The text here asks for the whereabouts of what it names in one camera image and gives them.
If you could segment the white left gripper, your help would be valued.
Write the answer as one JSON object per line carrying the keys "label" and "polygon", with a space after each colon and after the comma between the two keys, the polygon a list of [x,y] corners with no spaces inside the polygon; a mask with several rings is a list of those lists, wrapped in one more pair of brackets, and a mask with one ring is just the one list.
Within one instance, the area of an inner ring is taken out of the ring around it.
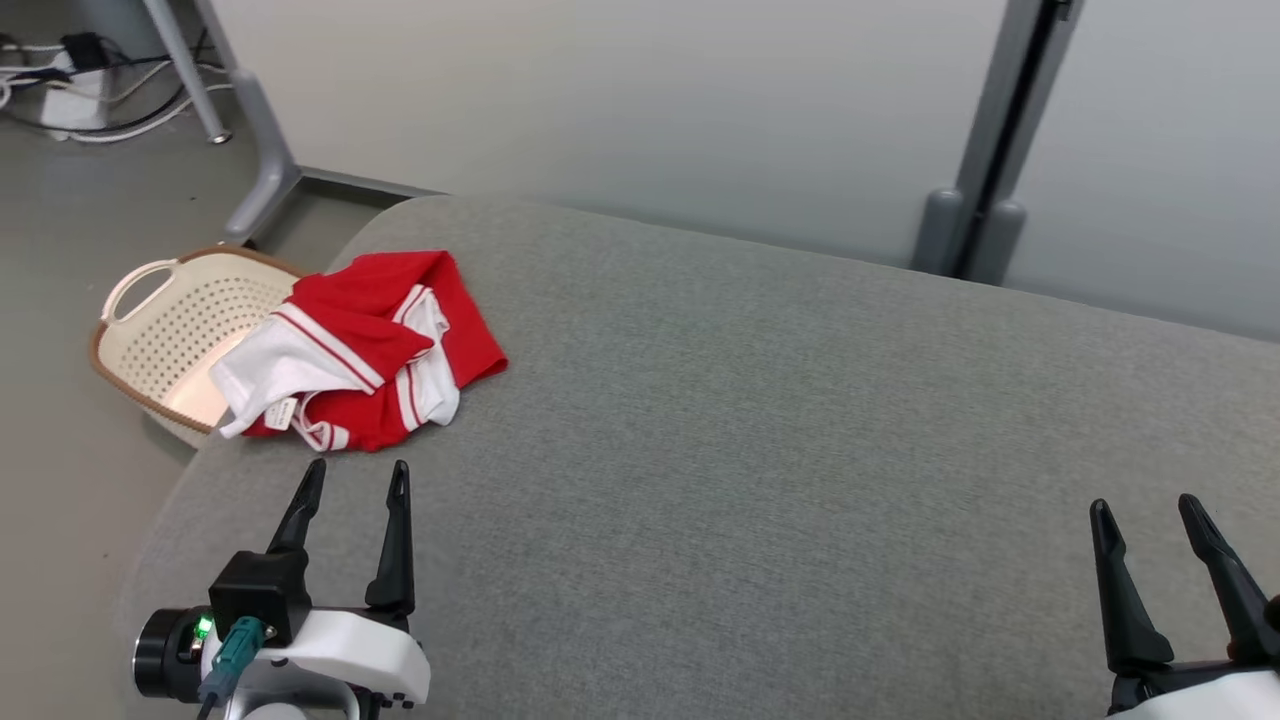
{"label": "white left gripper", "polygon": [[[312,460],[268,553],[305,551],[320,509],[326,461]],[[365,603],[410,616],[416,609],[410,466],[397,460],[387,492],[387,528]],[[221,714],[378,714],[428,700],[431,667],[406,630],[349,610],[237,611],[207,637],[205,710]]]}

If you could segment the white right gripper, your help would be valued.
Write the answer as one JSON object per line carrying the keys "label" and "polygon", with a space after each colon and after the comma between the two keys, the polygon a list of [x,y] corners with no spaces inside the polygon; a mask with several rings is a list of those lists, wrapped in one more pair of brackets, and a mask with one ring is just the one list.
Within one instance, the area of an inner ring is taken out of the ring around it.
{"label": "white right gripper", "polygon": [[1125,562],[1126,543],[1108,503],[1091,503],[1089,521],[1106,664],[1114,673],[1110,719],[1277,719],[1277,630],[1270,598],[1203,503],[1178,500],[1193,553],[1204,565],[1226,623],[1231,660],[1171,664]]}

